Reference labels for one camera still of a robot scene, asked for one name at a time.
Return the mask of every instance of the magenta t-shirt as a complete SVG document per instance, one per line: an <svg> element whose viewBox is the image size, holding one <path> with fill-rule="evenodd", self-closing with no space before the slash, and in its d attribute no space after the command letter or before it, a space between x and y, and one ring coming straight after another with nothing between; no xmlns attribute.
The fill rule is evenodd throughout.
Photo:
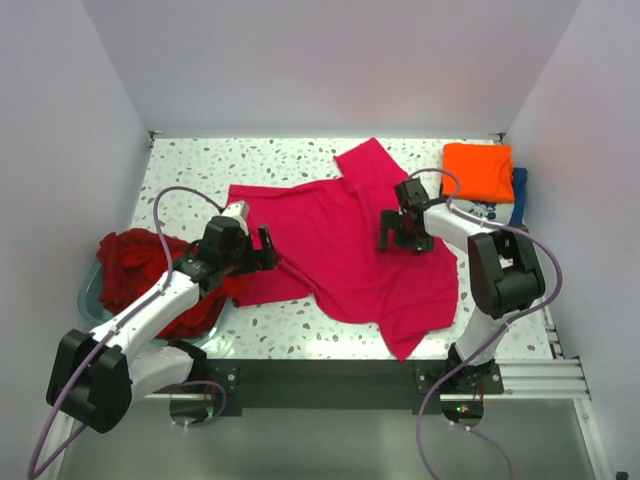
<svg viewBox="0 0 640 480"><path fill-rule="evenodd" d="M380 212L398 208L407 178L377 140L335 158L342 177L293 188L232 185L229 202L249 204L249 229L267 225L282 260L248 276L241 305L303 298L347 323L376 322L389 350L406 359L430 330L450 327L458 299L456 258L440 239L416 254L378 250Z"/></svg>

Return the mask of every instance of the terrazzo table surface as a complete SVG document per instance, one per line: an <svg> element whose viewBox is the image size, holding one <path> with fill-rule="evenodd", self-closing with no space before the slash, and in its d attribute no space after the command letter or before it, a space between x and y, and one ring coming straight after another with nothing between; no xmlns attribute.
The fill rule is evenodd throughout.
<svg viewBox="0 0 640 480"><path fill-rule="evenodd" d="M196 188L225 204L229 185L290 187L340 176L333 155L365 138L193 138L156 139L134 212L132 227L154 230L151 213L155 195L171 185ZM442 166L442 148L450 142L493 143L491 140L379 139L407 172ZM423 175L431 197L437 196L439 175ZM167 194L160 206L164 231L186 241L202 236L215 214L199 197L186 192ZM410 358L445 358L471 316L466 255L458 257L459 301L452 327L428 333ZM497 351L499 360L551 359L543 313L516 322ZM351 325L325 315L313 296L227 309L217 331L203 348L210 357L245 359L378 359L389 353L376 324Z"/></svg>

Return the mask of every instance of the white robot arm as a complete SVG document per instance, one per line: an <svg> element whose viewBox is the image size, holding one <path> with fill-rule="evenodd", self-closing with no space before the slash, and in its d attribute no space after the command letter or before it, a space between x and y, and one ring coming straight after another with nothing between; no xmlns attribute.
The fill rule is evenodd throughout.
<svg viewBox="0 0 640 480"><path fill-rule="evenodd" d="M500 328L504 316L524 310L544 294L545 283L533 244L520 235L496 231L455 215L455 206L429 198L418 178L397 185L397 211L381 213L380 248L388 248L388 233L394 244L428 255L434 238L441 238L469 256L471 293L475 308L449 360L458 364L478 350ZM502 336L473 358L469 367L482 368L495 359Z"/></svg>
<svg viewBox="0 0 640 480"><path fill-rule="evenodd" d="M111 430L129 405L162 388L187 380L204 353L187 342L169 342L151 355L142 349L174 318L217 288L225 275L276 267L279 257L266 227L259 230L262 248L254 250L247 228L245 202L229 205L206 226L197 254L185 254L144 295L110 321L89 333L72 330L58 346L47 389L53 405L88 351L107 334L114 335L85 369L61 410L94 430ZM122 319L136 312L124 325Z"/></svg>

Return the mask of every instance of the orange folded cloth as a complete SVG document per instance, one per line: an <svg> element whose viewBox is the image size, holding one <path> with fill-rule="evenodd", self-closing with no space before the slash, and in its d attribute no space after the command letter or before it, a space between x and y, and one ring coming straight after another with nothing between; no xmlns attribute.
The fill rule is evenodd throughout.
<svg viewBox="0 0 640 480"><path fill-rule="evenodd" d="M492 203L515 201L511 177L511 145L449 143L444 146L443 168L458 177L457 198ZM456 182L442 176L442 193L452 195Z"/></svg>

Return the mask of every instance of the purple cable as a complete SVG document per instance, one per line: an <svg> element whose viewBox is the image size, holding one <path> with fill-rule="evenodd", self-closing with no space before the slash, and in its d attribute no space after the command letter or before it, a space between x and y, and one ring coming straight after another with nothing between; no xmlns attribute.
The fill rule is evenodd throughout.
<svg viewBox="0 0 640 480"><path fill-rule="evenodd" d="M158 214L158 206L160 204L160 199L165 194L167 194L167 193L169 193L171 191L174 191L174 190L184 190L186 192L190 192L190 193L193 193L195 195L198 195L199 197L202 197L204 200L206 200L207 202L209 202L210 204L215 206L218 209L219 212L222 212L222 207L220 207L220 205L218 205L214 200L212 200L211 198L209 198L205 194L200 193L197 190L194 190L193 188L176 185L176 186L173 186L173 187L165 188L164 190L162 190L158 194L158 196L156 197L156 199L155 199L155 201L153 203L153 222L155 224L156 230L158 231L158 237L160 238L160 243L162 244L162 249L163 249L165 257L167 259L167 265L168 265L167 266L167 278L165 279L165 282L163 283L161 290L157 290L152 295L150 295L146 300L144 300L139 305L137 305L133 310L131 310L127 315L125 315L116 324L116 327L118 329L122 328L137 313L139 313L142 309L147 307L151 302L153 302L156 298L158 298L158 296L160 295L161 291L166 289L169 286L169 284L171 283L171 279L173 277L173 259L171 258L171 251L169 250L169 246L167 245L167 240L166 240L166 238L164 236L164 233L162 233L162 226L160 224L160 218L159 218L159 214ZM51 454L51 456L49 456L49 458L47 458L44 462L42 462L42 464L40 466L37 466L38 459L40 458L40 455L42 454L42 449L44 447L44 443L46 442L47 437L49 436L49 432L51 431L51 427L53 426L53 422L54 422L54 420L56 418L56 415L58 414L58 412L60 412L62 404L64 403L65 399L69 395L69 392L71 391L71 389L73 388L75 383L78 381L78 378L80 378L80 375L82 374L84 369L89 365L89 363L91 363L91 361L96 357L98 352L100 352L102 347L104 347L107 344L107 342L109 340L111 340L111 338L113 336L114 336L113 332L107 333L104 336L104 338L102 340L100 340L96 344L95 347L93 347L93 349L84 358L84 360L82 360L82 362L80 362L80 365L78 365L78 368L73 372L73 374L71 375L71 377L69 378L69 380L67 381L65 386L60 391L60 394L58 395L58 398L54 402L53 407L51 407L51 411L49 412L49 415L47 416L47 419L44 422L44 426L42 427L42 431L40 432L40 435L38 436L38 439L36 440L36 445L35 445L35 447L33 449L33 453L31 454L31 460L29 461L29 468L27 470L27 478L29 480L35 480L40 475L42 475L42 472L44 472L49 467L49 465L51 465L51 463L53 463L53 461L71 444L71 442L73 442L76 438L78 438L78 436L87 427L86 425L81 425L80 427L78 427L73 433L71 433L71 435L69 435L69 438L67 438ZM213 417L213 419L215 419L215 418L217 418L217 416L219 416L222 413L222 411L224 410L224 407L226 406L226 403L227 403L226 392L224 391L224 389L220 385L215 384L215 382L209 382L209 381L204 382L203 381L203 382L200 382L200 383L212 384L212 386L215 386L216 388L218 388L222 392L222 398L223 398L222 408L218 411L216 416ZM196 383L194 383L194 382L187 382L185 385L195 385L195 384ZM207 423L203 422L200 425L203 425L203 424L208 425L209 423L211 423L211 421L209 421Z"/></svg>
<svg viewBox="0 0 640 480"><path fill-rule="evenodd" d="M446 201L447 207L449 208L449 210L453 214L457 215L460 218L464 218L465 220L468 220L468 221L470 221L472 223L475 223L476 225L480 225L481 227L488 227L488 228L492 228L492 229L495 229L495 230L504 230L504 231L511 232L511 233L514 233L516 235L520 235L520 236L526 238L527 240L531 241L533 244L538 246L549 257L549 259L551 260L551 263L553 264L553 267L555 268L555 271L556 271L556 286L555 286L555 288L553 289L553 292L551 292L551 295L549 295L548 298L546 298L545 300L543 300L542 302L540 302L539 304L537 304L535 306L529 307L529 308L527 308L525 310L522 310L520 312L515 313L514 315L509 317L507 320L505 320L504 324L500 328L498 328L487 339L486 342L484 342L482 345L480 345L480 347L478 347L478 349L476 351L474 351L471 355L469 355L469 357L467 357L459 365L457 365L456 367L452 368L447 373L445 373L442 377L440 377L440 379L438 379L438 381L431 386L431 388L429 389L429 391L425 395L424 399L422 400L422 404L420 405L420 410L418 411L418 421L417 421L417 424L416 424L416 443L418 444L418 453L420 454L420 458L422 459L422 463L424 464L426 469L429 471L431 476L435 480L439 480L440 477L438 477L438 475L436 474L435 470L433 469L433 467L429 463L429 459L427 458L427 455L424 452L424 447L422 445L422 416L424 415L424 411L425 411L425 409L427 407L427 404L429 403L429 400L431 399L431 397L434 395L434 393L438 390L438 388L440 388L440 386L443 383L445 383L447 380L449 380L453 375L458 373L464 367L469 365L478 355L480 355L485 349L487 349L494 341L496 341L498 338L500 338L500 336L509 328L509 326L511 324L513 324L515 321L521 319L522 317L524 317L526 315L529 315L530 313L536 312L538 310L542 310L543 308L547 307L551 302L553 302L558 297L558 295L560 294L560 290L562 289L563 274L562 274L562 268L560 266L560 262L558 261L558 258L549 249L549 247L544 245L542 242L540 242L538 239L533 237L531 234L529 234L529 233L527 233L527 232L525 232L523 230L520 230L518 228L510 227L508 225L502 225L502 224L493 223L493 222L485 222L485 221L483 221L483 220L481 220L481 219L479 219L477 217L474 217L473 215L470 215L470 214L467 214L465 212L462 212L455 205L451 205L451 202L453 201L453 199L460 192L460 180L453 173L448 172L448 171L443 170L443 169L440 169L440 168L422 168L420 170L417 170L417 171L413 172L411 175L409 175L409 177L414 177L414 176L416 176L416 175L418 175L420 173L432 173L432 172L437 172L437 173L441 173L441 174L444 174L444 175L448 175L451 178L453 178L453 180L456 182L456 190L453 192L453 194ZM511 480L514 480L515 479L515 469L514 469L514 466L513 466L513 462L511 461L511 459L507 455L506 451L496 441L492 440L490 437L488 437L484 433L481 433L481 432L479 432L479 431L477 431L475 429L471 429L470 432L472 432L472 433L484 438L485 440L487 440L489 443L491 443L493 446L495 446L498 449L498 451L502 454L502 456L506 460L507 465L509 467L509 478Z"/></svg>

